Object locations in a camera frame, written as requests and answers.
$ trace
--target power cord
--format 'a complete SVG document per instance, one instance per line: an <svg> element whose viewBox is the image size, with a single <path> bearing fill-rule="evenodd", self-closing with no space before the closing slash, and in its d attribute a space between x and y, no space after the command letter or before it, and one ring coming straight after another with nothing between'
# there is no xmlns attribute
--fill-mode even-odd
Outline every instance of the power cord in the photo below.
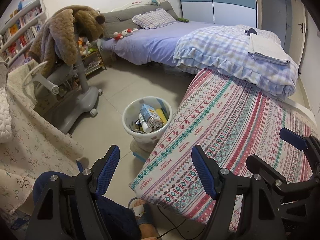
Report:
<svg viewBox="0 0 320 240"><path fill-rule="evenodd" d="M194 240L194 239L196 239L198 236L200 236L200 235L202 234L202 232L204 231L204 229L202 229L202 231L201 231L196 237L194 237L194 238L191 238L191 239L185 238L185 237L180 233L180 231L178 230L178 227L181 226L181 225L186 221L186 219L185 219L180 225L178 225L178 226L176 227L175 224L161 211L161 209L160 209L159 207L157 207L157 208L158 208L158 210L160 211L160 213L163 214L163 215L165 216L165 218L166 218L167 220L169 220L170 223L174 226L174 228L172 228L172 229L170 229L169 231L165 232L165 233L162 234L161 236L158 236L157 239L159 239L159 238L161 238L162 236L166 235L166 234L169 233L170 231L176 229L176 230L178 231L179 235L180 235L183 239L185 239L185 240Z"/></svg>

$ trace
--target wardrobe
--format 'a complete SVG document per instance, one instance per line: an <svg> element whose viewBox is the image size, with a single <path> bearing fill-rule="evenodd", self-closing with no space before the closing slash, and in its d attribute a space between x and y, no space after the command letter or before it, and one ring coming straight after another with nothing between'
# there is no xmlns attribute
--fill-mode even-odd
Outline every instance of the wardrobe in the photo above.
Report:
<svg viewBox="0 0 320 240"><path fill-rule="evenodd" d="M181 9L190 21L257 28L256 0L181 0Z"/></svg>

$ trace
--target gray headboard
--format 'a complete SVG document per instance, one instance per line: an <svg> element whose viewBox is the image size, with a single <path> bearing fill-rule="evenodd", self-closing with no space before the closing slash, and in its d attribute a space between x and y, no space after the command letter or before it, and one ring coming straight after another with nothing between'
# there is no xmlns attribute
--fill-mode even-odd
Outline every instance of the gray headboard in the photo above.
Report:
<svg viewBox="0 0 320 240"><path fill-rule="evenodd" d="M141 27L136 25L132 21L133 16L154 11L159 7L162 7L163 9L165 9L176 20L178 19L178 16L174 12L171 4L168 1L161 3L160 6L146 5L146 6L129 8L121 11L102 13L102 15L106 18L106 21L104 22L105 38L113 38L113 33L122 32L125 29L134 29L134 28L140 29Z"/></svg>

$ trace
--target plastic bucket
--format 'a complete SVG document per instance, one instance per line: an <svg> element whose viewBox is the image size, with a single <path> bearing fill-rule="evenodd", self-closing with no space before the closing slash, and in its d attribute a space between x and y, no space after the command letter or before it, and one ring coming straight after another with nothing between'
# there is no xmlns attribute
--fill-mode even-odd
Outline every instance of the plastic bucket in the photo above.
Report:
<svg viewBox="0 0 320 240"><path fill-rule="evenodd" d="M134 127L134 122L138 120L138 115L143 104L152 106L154 109L162 108L167 111L167 113L169 114L167 123L159 130L151 133L141 134L132 131L131 127ZM144 97L133 101L130 105L127 106L122 114L122 124L126 132L132 135L132 137L135 139L138 146L141 149L151 153L158 143L160 137L163 135L164 131L172 121L172 115L172 108L167 101L157 97Z"/></svg>

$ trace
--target white metal headboard frame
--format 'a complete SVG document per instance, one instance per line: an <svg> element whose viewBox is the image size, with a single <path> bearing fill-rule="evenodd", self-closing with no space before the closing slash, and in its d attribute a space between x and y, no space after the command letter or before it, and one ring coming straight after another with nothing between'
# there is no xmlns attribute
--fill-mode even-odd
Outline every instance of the white metal headboard frame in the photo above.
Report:
<svg viewBox="0 0 320 240"><path fill-rule="evenodd" d="M118 7L118 8L114 8L112 10L112 12L125 10L125 9L129 9L129 8L133 8L133 7L139 7L139 6L143 6L143 5L149 5L149 2L148 1L129 2L129 3L125 4L124 6L121 6L121 7Z"/></svg>

